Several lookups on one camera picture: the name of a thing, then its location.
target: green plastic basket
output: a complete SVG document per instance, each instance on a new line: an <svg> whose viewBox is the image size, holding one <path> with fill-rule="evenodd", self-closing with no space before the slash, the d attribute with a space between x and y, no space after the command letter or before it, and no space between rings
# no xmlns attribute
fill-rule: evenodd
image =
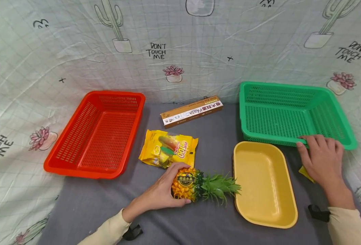
<svg viewBox="0 0 361 245"><path fill-rule="evenodd" d="M327 88L242 82L239 104L247 141L296 146L306 144L301 135L322 134L346 150L357 147L348 119Z"/></svg>

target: basket rim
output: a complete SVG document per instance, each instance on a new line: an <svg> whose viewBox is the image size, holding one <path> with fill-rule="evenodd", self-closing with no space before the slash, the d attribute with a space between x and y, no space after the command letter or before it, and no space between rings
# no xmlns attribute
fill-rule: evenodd
<svg viewBox="0 0 361 245"><path fill-rule="evenodd" d="M241 128L243 134L245 134L247 137L254 138L254 139L261 139L261 140L271 140L271 141L284 141L289 143L296 142L302 142L304 145L307 145L307 142L303 139L293 138L293 137L282 137L282 136L271 136L268 134L261 134L261 133L254 133L250 132L246 124L243 123L245 121L245 112L243 108L245 108L245 101L240 99L241 97L244 97L244 86L245 85L263 85L263 86L271 86L271 87L288 87L288 88L301 88L301 89L312 89L317 91L323 91L327 93L330 97L330 100L332 101L335 110L338 113L338 116L340 117L340 121L342 122L343 126L345 127L345 131L348 134L348 138L350 141L350 144L343 144L345 150L354 150L358 147L358 142L354 136L353 130L349 124L348 118L346 117L340 103L338 102L337 98L333 94L332 91L325 87L314 87L314 86L307 86L307 85L291 85L291 84L282 84L282 83L271 83L271 82L252 82L252 81L245 81L240 83L240 93L239 93L239 108L240 108L240 121L241 121Z"/></svg>

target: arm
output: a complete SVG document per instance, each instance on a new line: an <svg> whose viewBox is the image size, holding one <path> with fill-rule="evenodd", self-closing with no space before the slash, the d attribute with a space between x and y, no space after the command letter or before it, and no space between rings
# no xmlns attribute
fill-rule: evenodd
<svg viewBox="0 0 361 245"><path fill-rule="evenodd" d="M188 199L174 199L171 185L178 170L189 168L185 163L173 163L153 186L141 196L134 199L126 208L106 220L92 235L86 237L78 245L113 245L118 243L129 229L132 221L146 211L167 207L183 207L191 203Z"/></svg>
<svg viewBox="0 0 361 245"><path fill-rule="evenodd" d="M301 143L297 149L309 176L320 184L326 194L330 221L328 230L334 245L361 244L361 217L354 205L352 192L342 178L343 146L322 135L302 136L309 152Z"/></svg>

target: yellow plastic tray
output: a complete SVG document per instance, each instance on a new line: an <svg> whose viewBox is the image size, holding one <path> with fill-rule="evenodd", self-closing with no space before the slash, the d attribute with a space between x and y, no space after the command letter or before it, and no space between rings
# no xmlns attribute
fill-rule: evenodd
<svg viewBox="0 0 361 245"><path fill-rule="evenodd" d="M234 177L242 186L235 195L238 212L249 222L291 228L297 207L283 153L274 145L240 142L234 149Z"/></svg>

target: red plastic basket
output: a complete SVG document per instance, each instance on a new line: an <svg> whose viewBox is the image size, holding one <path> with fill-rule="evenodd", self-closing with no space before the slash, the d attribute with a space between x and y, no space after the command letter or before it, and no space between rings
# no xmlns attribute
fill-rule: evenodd
<svg viewBox="0 0 361 245"><path fill-rule="evenodd" d="M144 103L140 93L87 93L47 156L44 170L93 179L122 174Z"/></svg>

